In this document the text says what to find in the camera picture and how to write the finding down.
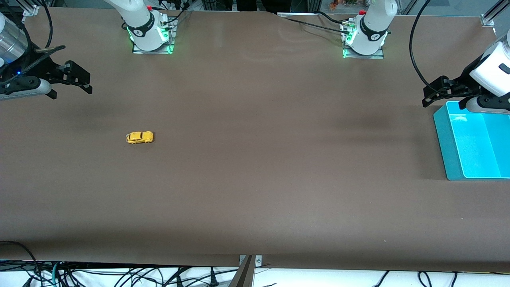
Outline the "cyan plastic bin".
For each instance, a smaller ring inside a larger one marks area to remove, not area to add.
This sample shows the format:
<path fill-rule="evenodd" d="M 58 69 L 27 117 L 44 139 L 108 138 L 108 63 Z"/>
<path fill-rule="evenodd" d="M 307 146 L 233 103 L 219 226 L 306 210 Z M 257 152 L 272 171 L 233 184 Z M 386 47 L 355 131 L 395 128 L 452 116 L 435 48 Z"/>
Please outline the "cyan plastic bin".
<path fill-rule="evenodd" d="M 510 181 L 510 116 L 448 101 L 433 116 L 450 181 Z"/>

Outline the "yellow beetle toy car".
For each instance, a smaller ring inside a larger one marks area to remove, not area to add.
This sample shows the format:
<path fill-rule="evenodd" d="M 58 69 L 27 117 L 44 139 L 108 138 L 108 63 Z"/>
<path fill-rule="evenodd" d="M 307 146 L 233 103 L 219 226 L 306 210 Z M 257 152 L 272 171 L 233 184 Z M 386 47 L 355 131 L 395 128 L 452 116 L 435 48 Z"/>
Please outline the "yellow beetle toy car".
<path fill-rule="evenodd" d="M 139 131 L 139 132 L 131 132 L 126 135 L 126 142 L 128 144 L 140 144 L 140 143 L 150 143 L 154 140 L 154 133 L 151 131 Z"/>

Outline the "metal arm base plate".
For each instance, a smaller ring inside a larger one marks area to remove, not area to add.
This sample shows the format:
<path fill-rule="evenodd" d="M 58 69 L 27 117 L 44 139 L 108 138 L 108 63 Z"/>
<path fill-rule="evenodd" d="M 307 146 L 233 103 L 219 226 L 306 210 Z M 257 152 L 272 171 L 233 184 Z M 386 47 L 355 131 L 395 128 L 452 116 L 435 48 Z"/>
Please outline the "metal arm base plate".
<path fill-rule="evenodd" d="M 343 58 L 357 58 L 357 59 L 383 59 L 384 52 L 382 49 L 382 45 L 384 44 L 384 40 L 380 44 L 378 44 L 378 49 L 373 54 L 363 55 L 355 51 L 353 47 L 348 45 L 350 42 L 353 42 L 353 39 L 359 34 L 357 29 L 355 28 L 355 23 L 350 21 L 342 21 L 339 24 L 341 31 L 346 31 L 346 34 L 342 35 L 342 45 L 343 45 Z"/>
<path fill-rule="evenodd" d="M 146 55 L 170 55 L 174 51 L 175 38 L 177 35 L 178 20 L 160 21 L 155 25 L 155 34 L 153 36 L 150 30 L 144 37 L 138 37 L 129 30 L 129 37 L 132 42 L 133 54 Z"/>

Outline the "aluminium frame post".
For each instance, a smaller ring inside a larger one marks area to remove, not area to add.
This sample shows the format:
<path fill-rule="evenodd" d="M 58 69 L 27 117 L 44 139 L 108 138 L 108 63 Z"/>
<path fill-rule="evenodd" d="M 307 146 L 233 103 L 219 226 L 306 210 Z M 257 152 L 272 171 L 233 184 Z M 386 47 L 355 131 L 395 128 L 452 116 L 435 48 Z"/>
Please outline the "aluminium frame post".
<path fill-rule="evenodd" d="M 40 7 L 38 0 L 16 0 L 16 1 L 23 9 L 23 16 L 37 15 Z"/>
<path fill-rule="evenodd" d="M 510 0 L 497 0 L 497 2 L 488 9 L 484 14 L 481 14 L 480 20 L 483 27 L 494 27 L 495 19 L 502 15 L 506 10 L 510 9 Z"/>

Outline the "dark support post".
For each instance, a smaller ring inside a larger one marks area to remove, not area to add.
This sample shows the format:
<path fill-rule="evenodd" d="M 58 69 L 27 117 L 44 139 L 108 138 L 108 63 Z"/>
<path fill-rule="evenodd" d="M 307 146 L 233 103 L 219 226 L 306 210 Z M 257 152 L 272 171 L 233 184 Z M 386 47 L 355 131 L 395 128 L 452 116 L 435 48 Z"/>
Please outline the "dark support post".
<path fill-rule="evenodd" d="M 228 287 L 253 287 L 253 277 L 257 266 L 257 256 L 244 256 Z"/>

